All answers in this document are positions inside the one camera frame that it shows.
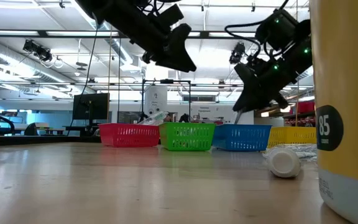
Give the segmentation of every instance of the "monitor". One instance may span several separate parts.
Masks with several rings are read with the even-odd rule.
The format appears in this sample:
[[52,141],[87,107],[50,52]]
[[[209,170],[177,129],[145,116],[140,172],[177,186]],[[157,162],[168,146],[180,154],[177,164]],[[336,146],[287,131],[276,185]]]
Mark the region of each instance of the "monitor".
[[109,93],[74,96],[73,119],[87,119],[90,121],[94,119],[107,119],[109,100]]

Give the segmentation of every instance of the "yellow basket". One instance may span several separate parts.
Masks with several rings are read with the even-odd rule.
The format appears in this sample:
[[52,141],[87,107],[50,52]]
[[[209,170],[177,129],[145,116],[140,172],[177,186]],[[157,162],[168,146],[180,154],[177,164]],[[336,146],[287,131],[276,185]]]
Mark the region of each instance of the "yellow basket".
[[316,128],[276,127],[270,130],[267,147],[278,144],[316,144]]

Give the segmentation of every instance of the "table surface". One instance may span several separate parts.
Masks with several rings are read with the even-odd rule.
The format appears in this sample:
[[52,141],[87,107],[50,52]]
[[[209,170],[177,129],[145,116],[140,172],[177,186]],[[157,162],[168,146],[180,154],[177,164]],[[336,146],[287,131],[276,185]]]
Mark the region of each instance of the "table surface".
[[258,152],[0,147],[0,224],[347,223],[318,189],[315,163],[278,179]]

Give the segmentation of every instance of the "red basket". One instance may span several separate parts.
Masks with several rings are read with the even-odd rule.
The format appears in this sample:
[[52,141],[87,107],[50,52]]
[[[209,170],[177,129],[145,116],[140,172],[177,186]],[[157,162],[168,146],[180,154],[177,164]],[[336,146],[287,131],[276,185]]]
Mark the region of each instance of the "red basket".
[[158,126],[139,124],[99,124],[103,145],[112,147],[152,147],[158,144]]

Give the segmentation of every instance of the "red object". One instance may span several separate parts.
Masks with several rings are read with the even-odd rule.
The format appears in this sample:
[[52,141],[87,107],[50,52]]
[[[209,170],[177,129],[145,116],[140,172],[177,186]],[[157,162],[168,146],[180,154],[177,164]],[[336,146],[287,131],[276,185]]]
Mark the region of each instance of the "red object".
[[298,113],[314,111],[314,102],[299,102]]
[[158,144],[158,126],[139,124],[99,124],[100,137],[104,146],[152,147]]

